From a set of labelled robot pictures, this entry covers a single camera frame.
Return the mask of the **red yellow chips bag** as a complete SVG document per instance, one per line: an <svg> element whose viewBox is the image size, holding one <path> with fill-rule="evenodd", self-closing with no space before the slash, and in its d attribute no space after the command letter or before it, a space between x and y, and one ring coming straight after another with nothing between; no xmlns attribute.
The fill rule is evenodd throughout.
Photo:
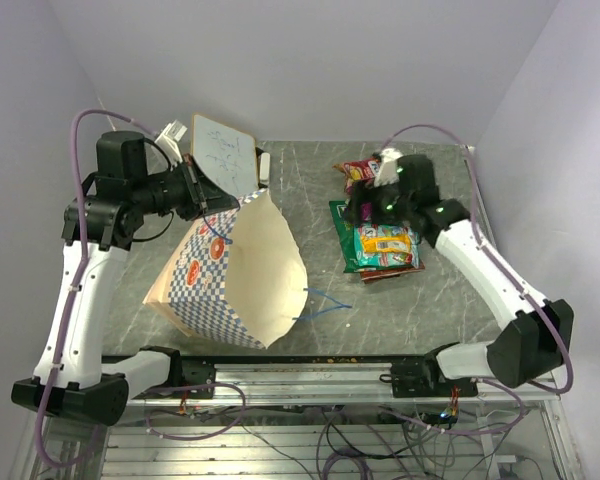
<svg viewBox="0 0 600 480"><path fill-rule="evenodd" d="M359 161L337 163L332 168L343 173L349 180L361 181L374 179L380 164L381 162L377 158L369 157Z"/></svg>

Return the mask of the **green snack box with face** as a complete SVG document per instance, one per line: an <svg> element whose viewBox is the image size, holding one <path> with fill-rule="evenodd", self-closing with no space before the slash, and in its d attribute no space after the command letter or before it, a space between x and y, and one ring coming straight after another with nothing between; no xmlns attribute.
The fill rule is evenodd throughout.
<svg viewBox="0 0 600 480"><path fill-rule="evenodd" d="M345 273L359 273L363 268L358 264L354 245L354 229L346 220L347 203L343 200L329 202L329 210L335 226L341 253L345 262Z"/></svg>

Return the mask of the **yellow snack packet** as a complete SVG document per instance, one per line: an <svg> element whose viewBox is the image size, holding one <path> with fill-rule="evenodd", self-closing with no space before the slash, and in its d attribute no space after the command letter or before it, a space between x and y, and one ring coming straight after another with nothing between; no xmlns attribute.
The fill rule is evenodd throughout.
<svg viewBox="0 0 600 480"><path fill-rule="evenodd" d="M369 254L409 254L411 252L411 240L407 234L388 236L361 236L362 249Z"/></svg>

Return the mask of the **teal snack packet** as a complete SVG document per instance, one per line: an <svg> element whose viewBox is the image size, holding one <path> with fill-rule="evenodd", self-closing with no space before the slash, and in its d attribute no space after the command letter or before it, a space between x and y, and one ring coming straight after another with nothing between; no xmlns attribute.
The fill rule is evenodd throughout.
<svg viewBox="0 0 600 480"><path fill-rule="evenodd" d="M395 254L395 253L383 253L383 254L369 254L365 253L362 249L360 237L361 236L388 236L407 234L411 240L411 252L409 254ZM420 266L419 258L419 237L409 227L405 226L392 226L392 225L376 225L376 224L363 224L354 228L354 245L357 254L358 264L362 268L400 268L404 266Z"/></svg>

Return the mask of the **brown sea salt chips bag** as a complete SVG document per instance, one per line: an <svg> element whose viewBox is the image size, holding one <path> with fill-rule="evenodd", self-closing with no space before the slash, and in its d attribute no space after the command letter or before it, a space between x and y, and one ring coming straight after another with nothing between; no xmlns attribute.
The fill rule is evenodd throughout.
<svg viewBox="0 0 600 480"><path fill-rule="evenodd" d="M401 276L404 276L407 274L417 273L417 272L421 272L424 270L425 270L424 265L420 265L419 267L404 266L404 267L400 267L400 268L362 271L359 273L359 276L363 283L370 284L375 281L388 279L388 278L401 277Z"/></svg>

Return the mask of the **checkered paper bag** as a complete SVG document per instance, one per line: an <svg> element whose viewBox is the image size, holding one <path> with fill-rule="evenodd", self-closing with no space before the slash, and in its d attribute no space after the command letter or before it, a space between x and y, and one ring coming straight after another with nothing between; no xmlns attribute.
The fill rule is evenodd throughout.
<svg viewBox="0 0 600 480"><path fill-rule="evenodd" d="M265 189L195 221L143 303L187 336L266 349L302 320L314 289Z"/></svg>

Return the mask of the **purple snack packet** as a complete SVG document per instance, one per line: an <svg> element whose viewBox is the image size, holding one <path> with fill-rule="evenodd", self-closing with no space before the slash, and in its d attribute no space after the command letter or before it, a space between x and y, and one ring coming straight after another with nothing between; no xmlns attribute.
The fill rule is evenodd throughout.
<svg viewBox="0 0 600 480"><path fill-rule="evenodd" d="M360 207L361 221L372 223L374 220L374 205L372 202L363 203Z"/></svg>

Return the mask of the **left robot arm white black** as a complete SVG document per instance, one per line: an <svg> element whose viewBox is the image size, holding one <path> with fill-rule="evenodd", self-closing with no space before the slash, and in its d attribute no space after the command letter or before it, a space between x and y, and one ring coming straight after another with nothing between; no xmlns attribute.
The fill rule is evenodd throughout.
<svg viewBox="0 0 600 480"><path fill-rule="evenodd" d="M237 207L209 180L170 125L156 139L110 131L96 143L97 169L80 180L64 212L63 279L47 345L31 377L11 391L14 404L43 416L112 426L129 399L183 387L178 351L149 346L115 364L102 361L104 323L136 232L149 215L194 220Z"/></svg>

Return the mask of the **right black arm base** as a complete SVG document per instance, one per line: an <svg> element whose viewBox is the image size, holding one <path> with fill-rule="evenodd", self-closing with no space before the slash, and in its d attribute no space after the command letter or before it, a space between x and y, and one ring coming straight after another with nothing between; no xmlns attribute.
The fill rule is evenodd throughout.
<svg viewBox="0 0 600 480"><path fill-rule="evenodd" d="M454 393L460 397L476 397L478 388L469 377L449 379L443 375L436 355L457 342L437 347L423 355L406 355L391 362L388 373L379 380L389 384L394 398L442 398Z"/></svg>

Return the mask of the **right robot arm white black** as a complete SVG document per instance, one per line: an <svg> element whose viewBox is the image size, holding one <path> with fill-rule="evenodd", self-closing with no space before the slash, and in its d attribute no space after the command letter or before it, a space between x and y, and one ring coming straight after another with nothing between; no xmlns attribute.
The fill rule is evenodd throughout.
<svg viewBox="0 0 600 480"><path fill-rule="evenodd" d="M422 387L439 396L456 379L484 378L516 388L536 385L538 377L563 367L566 380L559 390L568 392L574 380L571 306L550 300L524 280L489 242L473 208L441 196L427 156L385 148L372 160L377 171L352 185L347 220L355 226L409 226L464 275L500 328L492 341L442 347L434 363L422 369Z"/></svg>

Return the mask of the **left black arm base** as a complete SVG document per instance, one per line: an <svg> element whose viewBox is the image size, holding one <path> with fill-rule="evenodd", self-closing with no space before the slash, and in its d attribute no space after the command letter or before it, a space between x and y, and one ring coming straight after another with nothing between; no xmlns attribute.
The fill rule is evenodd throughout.
<svg viewBox="0 0 600 480"><path fill-rule="evenodd" d="M153 371L150 380L156 383L147 385L142 395L175 395L187 393L193 399L211 399L215 387L216 368L210 360L202 357L183 356L179 350L146 346L139 352L143 359L151 360Z"/></svg>

